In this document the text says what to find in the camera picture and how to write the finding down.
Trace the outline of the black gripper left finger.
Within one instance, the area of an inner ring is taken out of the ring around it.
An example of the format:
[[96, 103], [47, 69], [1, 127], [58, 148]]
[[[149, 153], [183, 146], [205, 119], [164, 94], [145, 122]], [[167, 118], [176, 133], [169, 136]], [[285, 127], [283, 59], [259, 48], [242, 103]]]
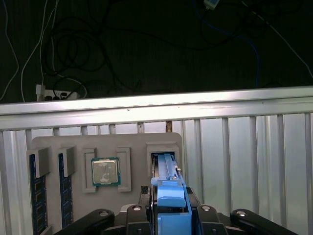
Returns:
[[108, 209], [97, 209], [70, 223], [57, 235], [153, 235], [152, 189], [142, 186], [137, 204], [126, 205], [115, 215]]

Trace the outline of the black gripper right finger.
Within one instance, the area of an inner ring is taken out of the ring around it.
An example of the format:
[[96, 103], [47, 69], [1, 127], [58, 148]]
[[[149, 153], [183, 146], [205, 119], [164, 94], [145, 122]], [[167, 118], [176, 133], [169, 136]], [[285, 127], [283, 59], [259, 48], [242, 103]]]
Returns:
[[247, 209], [235, 209], [229, 216], [213, 206], [200, 204], [195, 192], [187, 188], [192, 209], [193, 235], [294, 235], [282, 227]]

